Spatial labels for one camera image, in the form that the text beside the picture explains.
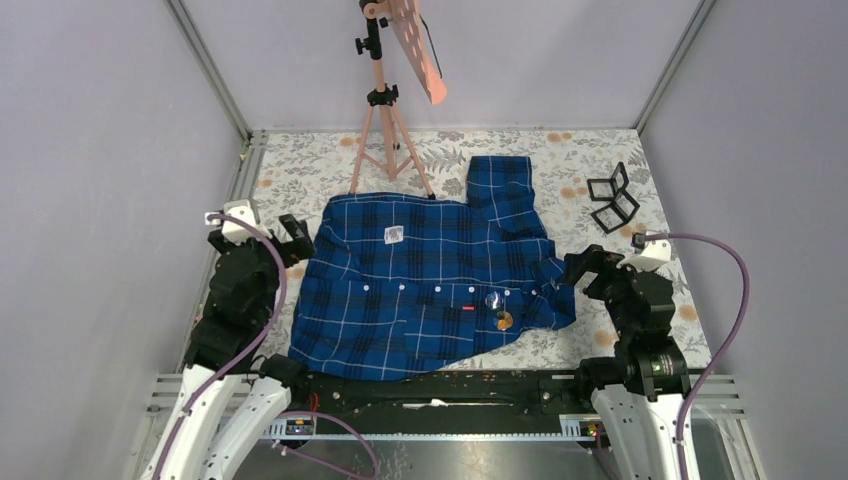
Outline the black jewelry box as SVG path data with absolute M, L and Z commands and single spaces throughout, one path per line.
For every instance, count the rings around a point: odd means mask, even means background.
M 627 191 L 619 191 L 609 204 L 590 213 L 605 234 L 628 225 L 640 209 L 639 202 Z

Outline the blue plaid shirt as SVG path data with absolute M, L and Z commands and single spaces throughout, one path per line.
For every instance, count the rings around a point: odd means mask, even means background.
M 395 381 L 576 319 L 564 261 L 535 211 L 532 164 L 475 156 L 464 202 L 400 193 L 326 204 L 294 307 L 288 356 L 312 371 Z M 495 327 L 485 295 L 514 319 Z

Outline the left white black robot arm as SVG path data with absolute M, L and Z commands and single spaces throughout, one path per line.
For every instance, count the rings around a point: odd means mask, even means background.
M 272 417 L 309 401 L 301 366 L 271 356 L 256 371 L 246 404 L 219 426 L 254 356 L 276 323 L 286 297 L 286 270 L 311 258 L 305 222 L 279 218 L 290 239 L 280 241 L 248 206 L 207 216 L 207 240 L 217 251 L 209 291 L 184 356 L 180 389 L 144 479 L 229 479 Z

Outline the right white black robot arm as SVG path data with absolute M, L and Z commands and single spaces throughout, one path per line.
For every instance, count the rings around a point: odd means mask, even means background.
M 583 294 L 598 300 L 618 340 L 610 357 L 580 362 L 573 396 L 597 412 L 622 479 L 697 479 L 691 415 L 685 401 L 691 378 L 671 334 L 676 312 L 672 282 L 659 274 L 671 259 L 665 239 L 639 240 L 630 256 L 591 245 L 565 256 L 564 282 L 594 279 Z

